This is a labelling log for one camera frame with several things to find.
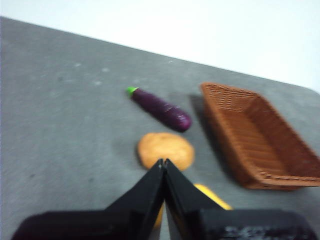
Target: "white wall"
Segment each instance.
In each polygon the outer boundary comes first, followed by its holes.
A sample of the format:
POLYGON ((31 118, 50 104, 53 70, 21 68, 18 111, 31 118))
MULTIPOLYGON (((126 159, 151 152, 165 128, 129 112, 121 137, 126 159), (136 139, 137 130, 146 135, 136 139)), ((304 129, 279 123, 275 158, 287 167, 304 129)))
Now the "white wall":
POLYGON ((320 93, 319 0, 1 0, 1 15, 320 93))

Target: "gray table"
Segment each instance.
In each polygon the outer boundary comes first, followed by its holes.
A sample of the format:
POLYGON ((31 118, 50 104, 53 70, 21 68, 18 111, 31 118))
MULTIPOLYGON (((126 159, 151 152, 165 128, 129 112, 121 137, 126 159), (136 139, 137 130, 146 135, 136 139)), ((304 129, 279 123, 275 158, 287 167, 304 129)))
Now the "gray table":
MULTIPOLYGON (((1 239, 29 215, 103 209, 146 173, 137 142, 173 131, 129 100, 131 85, 192 116, 181 134, 196 152, 184 172, 192 182, 236 209, 294 210, 320 235, 320 188, 249 190, 232 178, 208 134, 205 81, 261 93, 320 154, 320 96, 312 90, 1 18, 1 239)), ((162 227, 160 238, 168 232, 162 227)))

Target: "purple eggplant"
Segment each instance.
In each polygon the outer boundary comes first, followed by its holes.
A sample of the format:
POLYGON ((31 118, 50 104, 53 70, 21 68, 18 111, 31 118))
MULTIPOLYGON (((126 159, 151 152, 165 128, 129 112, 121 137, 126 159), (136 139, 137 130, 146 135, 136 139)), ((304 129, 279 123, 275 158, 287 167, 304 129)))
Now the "purple eggplant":
POLYGON ((170 104, 138 87, 130 86, 127 91, 136 103, 168 127, 184 132, 191 126, 191 117, 179 106, 170 104))

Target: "cookie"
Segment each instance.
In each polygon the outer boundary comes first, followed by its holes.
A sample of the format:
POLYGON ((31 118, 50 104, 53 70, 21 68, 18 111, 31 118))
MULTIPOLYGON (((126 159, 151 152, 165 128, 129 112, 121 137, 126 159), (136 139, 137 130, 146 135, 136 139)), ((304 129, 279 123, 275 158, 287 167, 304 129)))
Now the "cookie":
POLYGON ((194 161, 195 151, 183 137, 168 132, 150 132, 138 143, 138 154, 143 166, 150 169, 159 159, 170 159, 183 171, 194 161))

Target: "wicker basket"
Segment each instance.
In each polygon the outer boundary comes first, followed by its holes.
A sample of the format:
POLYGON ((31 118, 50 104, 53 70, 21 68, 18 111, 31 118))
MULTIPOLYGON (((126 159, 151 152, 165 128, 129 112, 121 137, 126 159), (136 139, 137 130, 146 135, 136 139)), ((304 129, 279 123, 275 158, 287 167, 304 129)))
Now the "wicker basket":
POLYGON ((205 113, 236 179, 251 189, 320 186, 320 159, 256 92, 201 85, 205 113))

